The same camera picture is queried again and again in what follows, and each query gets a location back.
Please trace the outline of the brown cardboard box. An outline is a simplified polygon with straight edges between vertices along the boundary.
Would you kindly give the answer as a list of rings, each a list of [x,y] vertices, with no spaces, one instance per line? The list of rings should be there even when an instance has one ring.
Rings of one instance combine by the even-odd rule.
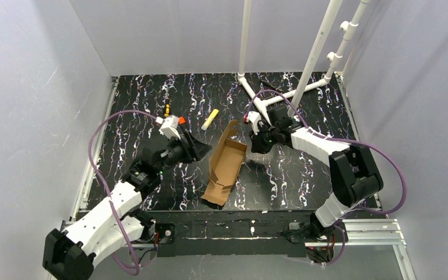
[[[211,204],[223,206],[235,185],[246,156],[247,145],[234,140],[239,122],[232,120],[223,131],[209,160],[209,183],[201,198]]]

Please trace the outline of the yellow white marker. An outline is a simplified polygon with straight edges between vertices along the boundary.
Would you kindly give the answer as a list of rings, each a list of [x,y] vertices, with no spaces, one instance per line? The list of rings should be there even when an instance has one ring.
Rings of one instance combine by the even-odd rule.
[[[219,114],[219,110],[213,109],[212,112],[210,113],[210,115],[208,116],[208,118],[205,120],[205,122],[201,126],[201,129],[203,131],[206,131],[218,114]]]

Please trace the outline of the orange black marker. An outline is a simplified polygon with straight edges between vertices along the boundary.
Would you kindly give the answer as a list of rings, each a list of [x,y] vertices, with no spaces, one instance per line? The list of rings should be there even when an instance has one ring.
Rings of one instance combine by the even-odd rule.
[[[187,122],[186,122],[186,119],[185,119],[184,117],[180,117],[180,118],[178,119],[178,121],[179,121],[179,122],[178,122],[179,125],[186,125],[186,123],[187,123]]]

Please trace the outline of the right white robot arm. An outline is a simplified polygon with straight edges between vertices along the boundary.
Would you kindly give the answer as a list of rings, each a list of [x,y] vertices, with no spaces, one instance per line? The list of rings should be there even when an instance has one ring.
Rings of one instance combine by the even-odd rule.
[[[305,225],[287,230],[283,234],[287,239],[318,239],[332,232],[341,218],[382,190],[381,174],[367,146],[321,136],[289,117],[286,107],[270,109],[268,114],[267,121],[255,111],[244,115],[244,123],[252,127],[249,137],[253,153],[266,154],[274,145],[281,144],[313,156],[330,171],[330,196],[310,215]]]

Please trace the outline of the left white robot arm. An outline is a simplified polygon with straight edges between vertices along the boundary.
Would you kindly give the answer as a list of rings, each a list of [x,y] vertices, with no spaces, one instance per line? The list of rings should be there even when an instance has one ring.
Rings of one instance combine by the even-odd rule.
[[[189,131],[157,151],[143,148],[128,171],[100,203],[63,231],[45,238],[42,266],[55,279],[89,279],[105,258],[145,233],[155,237],[152,218],[138,209],[161,183],[161,175],[179,163],[199,162],[212,146]]]

